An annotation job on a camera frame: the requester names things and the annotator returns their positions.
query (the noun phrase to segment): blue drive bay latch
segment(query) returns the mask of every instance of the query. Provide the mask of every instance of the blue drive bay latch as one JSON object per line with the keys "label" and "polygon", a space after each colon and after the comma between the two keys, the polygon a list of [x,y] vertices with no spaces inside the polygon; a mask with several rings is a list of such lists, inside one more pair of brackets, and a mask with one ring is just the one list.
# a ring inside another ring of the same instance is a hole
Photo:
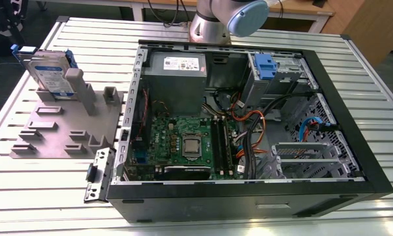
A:
{"label": "blue drive bay latch", "polygon": [[255,54],[255,66],[262,80],[272,80],[276,76],[276,62],[270,54]]}

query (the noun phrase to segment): power supply label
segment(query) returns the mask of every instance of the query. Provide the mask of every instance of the power supply label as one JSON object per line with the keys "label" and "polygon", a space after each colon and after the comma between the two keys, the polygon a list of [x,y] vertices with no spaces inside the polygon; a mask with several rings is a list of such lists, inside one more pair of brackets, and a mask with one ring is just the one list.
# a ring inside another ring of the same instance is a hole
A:
{"label": "power supply label", "polygon": [[38,75],[42,83],[50,92],[58,96],[74,96],[75,91],[71,83],[64,79],[64,71],[58,66],[36,66]]}
{"label": "power supply label", "polygon": [[164,58],[166,70],[200,70],[198,58]]}

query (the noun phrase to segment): ram slot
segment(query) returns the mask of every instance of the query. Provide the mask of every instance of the ram slot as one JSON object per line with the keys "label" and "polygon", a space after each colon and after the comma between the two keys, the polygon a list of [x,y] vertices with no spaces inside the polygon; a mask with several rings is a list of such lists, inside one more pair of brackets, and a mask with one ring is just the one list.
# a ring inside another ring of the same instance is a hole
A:
{"label": "ram slot", "polygon": [[216,173],[223,171],[223,161],[222,161],[222,147],[220,147],[220,132],[219,132],[219,123],[216,120],[211,121],[211,142],[212,142],[212,150],[215,157],[215,170]]}
{"label": "ram slot", "polygon": [[219,142],[220,142],[220,161],[222,161],[222,170],[226,170],[230,168],[230,162],[228,162],[228,145],[227,145],[227,131],[224,127],[224,121],[219,121],[218,125],[218,132],[219,132]]}
{"label": "ram slot", "polygon": [[223,119],[223,129],[224,129],[224,143],[226,143],[226,150],[227,155],[224,156],[224,168],[228,170],[230,173],[234,173],[234,165],[232,165],[232,150],[231,150],[231,139],[230,139],[230,128],[228,128],[228,121],[226,118]]}

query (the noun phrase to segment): slotted aluminum worktable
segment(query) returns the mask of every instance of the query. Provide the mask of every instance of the slotted aluminum worktable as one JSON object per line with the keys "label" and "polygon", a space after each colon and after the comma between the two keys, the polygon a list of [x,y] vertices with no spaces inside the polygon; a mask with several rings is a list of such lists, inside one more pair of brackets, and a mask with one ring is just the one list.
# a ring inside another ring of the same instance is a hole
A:
{"label": "slotted aluminum worktable", "polygon": [[[71,18],[58,22],[43,49],[75,53],[95,90],[128,91],[139,39],[187,41],[188,29],[160,23]],[[315,50],[393,184],[393,94],[351,41],[339,35],[260,30],[236,45]],[[307,219],[128,224],[110,204],[83,203],[90,160],[10,157],[35,107],[26,72],[0,112],[0,232],[111,235],[393,235],[393,194]]]}

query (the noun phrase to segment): open computer tower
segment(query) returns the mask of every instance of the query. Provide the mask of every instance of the open computer tower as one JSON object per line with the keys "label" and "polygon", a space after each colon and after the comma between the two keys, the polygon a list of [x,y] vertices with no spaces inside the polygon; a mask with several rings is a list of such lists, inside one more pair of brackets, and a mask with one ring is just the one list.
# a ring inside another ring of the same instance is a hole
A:
{"label": "open computer tower", "polygon": [[130,222],[322,216],[393,188],[315,51],[140,41],[84,201]]}

